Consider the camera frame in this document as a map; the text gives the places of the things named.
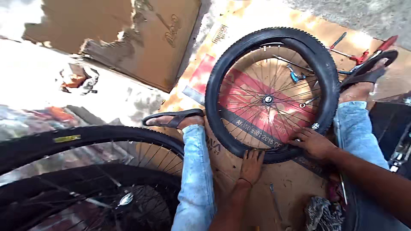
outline sandal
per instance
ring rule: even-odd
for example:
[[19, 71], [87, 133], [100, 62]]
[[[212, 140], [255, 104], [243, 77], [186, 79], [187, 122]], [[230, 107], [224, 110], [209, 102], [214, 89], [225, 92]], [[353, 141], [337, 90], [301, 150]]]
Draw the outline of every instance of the sandal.
[[350, 76], [346, 77], [341, 83], [341, 92], [349, 88], [351, 85], [360, 82], [376, 83], [377, 79], [385, 74], [385, 68], [380, 67], [372, 72], [368, 72], [382, 58], [388, 58], [385, 66], [390, 65], [398, 56], [398, 51], [385, 51], [376, 57], [366, 61], [361, 67], [356, 69]]
[[[153, 118], [158, 118], [161, 116], [174, 116], [170, 122], [166, 124], [156, 124], [156, 125], [147, 125], [146, 122], [149, 119]], [[190, 109], [190, 110], [185, 110], [185, 111], [177, 111], [177, 112], [162, 112], [162, 113], [157, 113], [154, 115], [149, 115], [145, 117], [142, 122], [144, 126], [150, 127], [150, 126], [157, 126], [157, 127], [170, 127], [170, 128], [177, 128], [179, 123], [185, 119], [186, 117], [190, 116], [204, 116], [204, 112], [201, 109]]]

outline flattened cardboard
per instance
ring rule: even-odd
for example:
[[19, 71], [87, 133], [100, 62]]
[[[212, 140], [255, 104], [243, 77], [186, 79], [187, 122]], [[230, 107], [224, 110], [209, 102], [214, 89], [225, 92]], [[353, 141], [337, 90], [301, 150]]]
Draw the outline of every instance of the flattened cardboard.
[[[26, 39], [51, 41], [68, 52], [97, 61], [145, 84], [170, 92], [193, 30], [199, 0], [46, 0], [47, 20], [28, 25]], [[117, 33], [124, 31], [117, 41]]]

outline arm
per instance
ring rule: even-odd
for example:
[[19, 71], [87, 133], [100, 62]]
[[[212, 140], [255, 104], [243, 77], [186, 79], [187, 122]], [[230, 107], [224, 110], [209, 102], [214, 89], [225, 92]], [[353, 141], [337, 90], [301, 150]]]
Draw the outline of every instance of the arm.
[[312, 129], [303, 128], [296, 137], [302, 141], [289, 143], [304, 148], [313, 158], [334, 164], [383, 208], [411, 227], [411, 181], [337, 148]]
[[237, 231], [240, 230], [241, 220], [244, 215], [246, 199], [261, 175], [261, 165], [264, 152], [258, 157], [257, 150], [244, 154], [240, 178], [231, 191], [226, 203], [217, 211], [211, 223], [210, 231]]

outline hand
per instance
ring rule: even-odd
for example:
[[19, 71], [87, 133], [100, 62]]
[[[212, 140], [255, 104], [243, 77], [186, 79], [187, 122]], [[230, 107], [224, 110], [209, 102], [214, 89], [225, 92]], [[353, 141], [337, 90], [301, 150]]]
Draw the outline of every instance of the hand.
[[289, 144], [305, 149], [316, 159], [327, 159], [330, 154], [338, 150], [331, 141], [311, 128], [304, 127], [293, 137], [300, 138], [301, 141], [289, 140]]
[[242, 158], [240, 178], [254, 185], [261, 176], [261, 165], [263, 164], [265, 151], [258, 156], [259, 150], [245, 151]]

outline light blue jeans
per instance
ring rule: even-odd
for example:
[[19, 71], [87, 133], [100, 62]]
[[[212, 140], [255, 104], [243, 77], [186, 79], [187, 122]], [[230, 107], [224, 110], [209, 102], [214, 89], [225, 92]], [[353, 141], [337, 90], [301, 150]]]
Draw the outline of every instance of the light blue jeans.
[[349, 101], [338, 105], [334, 117], [338, 145], [363, 160], [389, 169], [377, 138], [372, 134], [371, 120], [365, 107], [365, 101]]
[[206, 231], [216, 212], [206, 132], [201, 125], [190, 125], [182, 131], [185, 146], [180, 204], [171, 230]]
[[[388, 163], [372, 134], [366, 106], [364, 101], [338, 105], [334, 127], [339, 146], [357, 157], [388, 169]], [[206, 135], [201, 125], [190, 125], [182, 131], [185, 146], [181, 191], [178, 194], [180, 204], [171, 230], [206, 231], [216, 212]]]

